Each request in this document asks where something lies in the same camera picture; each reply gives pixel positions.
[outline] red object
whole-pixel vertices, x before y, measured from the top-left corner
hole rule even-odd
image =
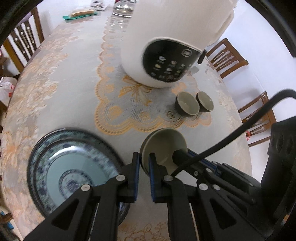
[[[246,131],[247,141],[250,140],[251,133],[249,131]]]

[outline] plate rim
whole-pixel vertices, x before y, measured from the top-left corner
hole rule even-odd
[[[77,131],[77,132],[83,132],[85,134],[88,134],[90,136],[92,136],[94,139],[97,139],[99,141],[101,141],[105,146],[107,146],[111,151],[112,153],[115,155],[115,157],[117,158],[117,161],[118,161],[118,164],[119,166],[122,168],[123,166],[125,166],[123,160],[121,159],[121,157],[117,154],[117,152],[114,150],[114,148],[109,145],[105,140],[103,140],[102,138],[100,138],[99,136],[97,136],[96,134],[90,132],[90,131],[87,131],[87,130],[84,130],[84,129],[80,129],[80,128],[59,128],[59,129],[56,129],[54,131],[51,131],[47,134],[45,134],[36,144],[35,146],[33,147],[31,153],[30,153],[30,156],[28,158],[28,165],[27,165],[27,186],[28,186],[28,189],[29,189],[29,193],[30,193],[30,196],[31,196],[31,199],[33,200],[33,203],[34,205],[36,206],[37,210],[43,215],[43,217],[48,217],[47,213],[45,212],[44,210],[44,206],[41,205],[39,202],[36,201],[36,194],[34,192],[34,186],[30,183],[30,166],[31,166],[31,163],[32,163],[32,160],[33,160],[33,156],[34,156],[34,153],[36,152],[36,150],[44,143],[46,142],[46,140],[48,138],[50,138],[51,136],[59,133],[59,132],[63,132],[63,131]],[[119,216],[118,218],[118,225],[124,220],[124,218],[126,217],[128,211],[129,211],[129,208],[130,208],[130,204],[129,203],[124,203],[125,204],[125,209],[123,210],[122,212],[122,215]]]

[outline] black control panel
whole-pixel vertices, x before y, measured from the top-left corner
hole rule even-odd
[[[143,66],[152,78],[171,83],[181,79],[201,52],[172,40],[157,40],[144,52]]]

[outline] stacked plate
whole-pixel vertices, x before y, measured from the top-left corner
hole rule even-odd
[[[60,129],[44,136],[28,162],[28,186],[39,211],[47,217],[83,184],[98,186],[123,166],[115,151],[82,130]],[[129,204],[120,204],[121,223]]]

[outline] table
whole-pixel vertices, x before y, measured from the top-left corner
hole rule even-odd
[[[119,51],[128,21],[108,9],[59,25],[20,76],[5,119],[1,169],[5,201],[22,236],[43,220],[30,197],[26,171],[31,150],[45,134],[63,127],[85,129],[103,138],[128,164],[153,130],[177,128],[188,147],[200,153],[242,124],[207,59],[195,63],[171,88],[149,88],[127,76]],[[173,105],[183,90],[207,92],[214,110],[182,118]],[[252,174],[245,135],[208,159]],[[178,177],[195,184],[184,172]],[[118,240],[169,240],[166,222],[166,204],[152,202],[149,178],[141,169],[138,200],[120,225]]]

